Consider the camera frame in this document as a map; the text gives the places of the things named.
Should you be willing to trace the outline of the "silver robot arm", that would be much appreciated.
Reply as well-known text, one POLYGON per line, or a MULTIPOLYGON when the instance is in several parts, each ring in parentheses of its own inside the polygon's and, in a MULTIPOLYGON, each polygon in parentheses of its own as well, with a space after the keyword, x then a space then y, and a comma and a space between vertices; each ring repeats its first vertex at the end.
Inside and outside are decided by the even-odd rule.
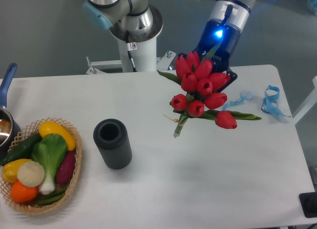
MULTIPOLYGON (((229 81, 237 79, 229 67, 256 0, 215 0, 200 41, 194 49, 201 59, 212 61, 215 73, 226 73, 229 81)), ((157 36, 163 28, 162 15, 149 0, 87 0, 87 17, 116 38, 123 72, 149 72, 158 69, 157 36)))

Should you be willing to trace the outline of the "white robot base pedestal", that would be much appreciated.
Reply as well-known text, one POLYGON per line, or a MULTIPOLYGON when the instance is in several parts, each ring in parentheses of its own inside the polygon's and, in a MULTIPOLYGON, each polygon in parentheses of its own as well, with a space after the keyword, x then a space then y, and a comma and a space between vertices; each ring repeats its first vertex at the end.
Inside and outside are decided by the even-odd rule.
POLYGON ((117 39, 120 59, 91 62, 87 57, 87 74, 103 74, 106 72, 152 72, 171 70, 171 63, 176 53, 167 51, 162 57, 157 57, 156 37, 145 42, 126 43, 117 39))

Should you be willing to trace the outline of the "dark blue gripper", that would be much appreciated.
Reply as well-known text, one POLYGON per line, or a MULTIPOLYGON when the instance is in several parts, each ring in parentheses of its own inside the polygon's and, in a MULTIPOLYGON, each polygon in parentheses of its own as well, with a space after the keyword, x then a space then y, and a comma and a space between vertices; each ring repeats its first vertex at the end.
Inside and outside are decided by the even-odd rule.
MULTIPOLYGON (((225 71, 226 75, 229 76, 229 80, 217 92, 222 92, 238 78, 238 75, 229 67, 229 60, 236 48, 240 35, 241 32, 239 30, 226 24, 222 25, 218 21, 210 20, 207 22, 198 45, 194 49, 199 57, 203 58, 210 49, 219 45, 214 55, 210 57, 213 62, 212 71, 225 71)), ((175 65, 186 65, 186 57, 187 54, 179 53, 175 60, 175 65)))

